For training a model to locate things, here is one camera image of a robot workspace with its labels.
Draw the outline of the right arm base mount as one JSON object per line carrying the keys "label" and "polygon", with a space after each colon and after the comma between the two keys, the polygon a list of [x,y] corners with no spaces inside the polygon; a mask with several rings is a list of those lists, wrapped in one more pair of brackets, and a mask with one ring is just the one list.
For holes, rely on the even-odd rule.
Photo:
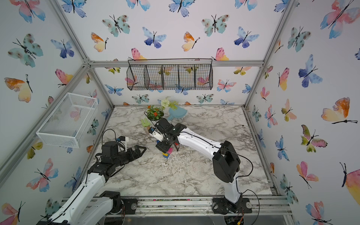
{"label": "right arm base mount", "polygon": [[232,203],[225,197],[212,199],[212,211],[214,214],[226,215],[228,213],[246,214],[252,213],[252,205],[248,198],[240,197],[236,203]]}

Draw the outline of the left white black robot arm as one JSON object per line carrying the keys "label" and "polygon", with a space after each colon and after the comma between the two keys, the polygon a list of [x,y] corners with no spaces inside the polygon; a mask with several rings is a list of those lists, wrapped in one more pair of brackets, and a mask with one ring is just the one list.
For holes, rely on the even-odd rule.
{"label": "left white black robot arm", "polygon": [[47,220],[40,220],[39,225],[98,225],[107,214],[126,215],[132,203],[122,200],[120,192],[104,191],[95,195],[123,167],[139,159],[146,152],[146,147],[135,145],[124,151],[119,150],[120,143],[107,142],[102,146],[101,159],[88,170],[83,181],[71,197]]}

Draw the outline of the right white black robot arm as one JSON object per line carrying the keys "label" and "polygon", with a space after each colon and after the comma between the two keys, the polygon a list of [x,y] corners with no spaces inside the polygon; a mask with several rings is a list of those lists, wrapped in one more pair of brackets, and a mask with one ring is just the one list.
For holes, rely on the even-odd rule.
{"label": "right white black robot arm", "polygon": [[237,203],[241,197],[236,178],[239,175],[241,160],[229,141],[217,142],[205,138],[187,126],[170,124],[162,118],[148,129],[149,134],[158,140],[156,148],[167,153],[172,145],[179,144],[198,151],[212,160],[213,172],[224,184],[225,199]]}

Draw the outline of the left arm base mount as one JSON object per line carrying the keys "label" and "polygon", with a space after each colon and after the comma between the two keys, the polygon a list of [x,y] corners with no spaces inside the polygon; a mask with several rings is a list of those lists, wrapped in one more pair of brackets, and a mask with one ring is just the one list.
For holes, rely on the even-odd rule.
{"label": "left arm base mount", "polygon": [[108,215],[135,215],[138,200],[135,198],[113,199],[113,206]]}

